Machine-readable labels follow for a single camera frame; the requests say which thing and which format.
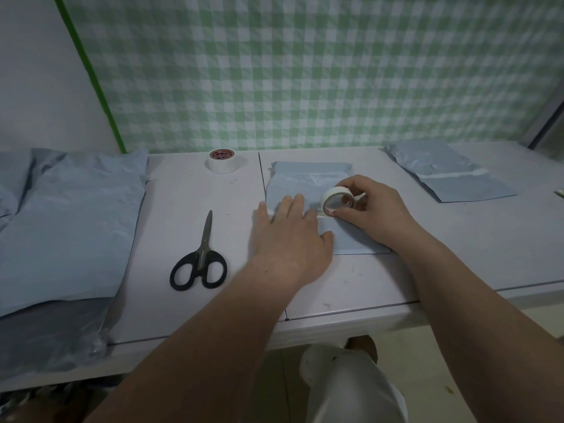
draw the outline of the leg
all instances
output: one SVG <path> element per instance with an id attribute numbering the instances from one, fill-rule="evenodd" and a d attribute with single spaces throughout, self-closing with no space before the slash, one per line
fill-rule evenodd
<path id="1" fill-rule="evenodd" d="M 353 337 L 346 347 L 314 345 L 304 352 L 300 373 L 311 387 L 307 423 L 407 422 L 401 393 L 376 366 L 372 339 Z"/>

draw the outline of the scissor blade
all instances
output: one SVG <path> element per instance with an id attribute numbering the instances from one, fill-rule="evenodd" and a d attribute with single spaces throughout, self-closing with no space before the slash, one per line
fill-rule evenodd
<path id="1" fill-rule="evenodd" d="M 203 245 L 208 245 L 209 241 L 210 241 L 210 235 L 212 234 L 212 211 L 209 211 L 208 213 L 208 217 L 206 218 L 206 223 L 204 225 L 204 234 L 202 234 L 202 246 Z"/>

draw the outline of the gingham fabric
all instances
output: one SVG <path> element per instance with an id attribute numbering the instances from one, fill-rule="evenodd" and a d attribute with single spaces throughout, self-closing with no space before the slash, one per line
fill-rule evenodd
<path id="1" fill-rule="evenodd" d="M 516 140 L 564 0 L 64 0 L 128 151 Z"/>

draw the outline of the floor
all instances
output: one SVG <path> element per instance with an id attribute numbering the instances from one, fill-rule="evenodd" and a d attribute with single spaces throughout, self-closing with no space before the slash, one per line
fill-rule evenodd
<path id="1" fill-rule="evenodd" d="M 564 305 L 533 308 L 525 313 L 555 337 L 564 335 Z M 372 338 L 378 348 L 378 366 L 405 397 L 410 423 L 476 421 L 448 371 L 430 327 L 378 333 Z M 305 348 L 266 354 L 243 423 L 305 422 L 308 387 L 298 374 Z"/>

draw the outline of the right hand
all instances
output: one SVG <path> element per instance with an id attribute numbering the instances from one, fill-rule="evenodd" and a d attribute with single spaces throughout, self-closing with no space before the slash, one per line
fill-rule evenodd
<path id="1" fill-rule="evenodd" d="M 423 230 L 413 219 L 395 188 L 362 175 L 343 179 L 336 187 L 346 187 L 355 196 L 366 193 L 354 209 L 339 208 L 336 216 L 362 228 L 372 239 L 389 248 L 395 248 L 398 241 Z"/>

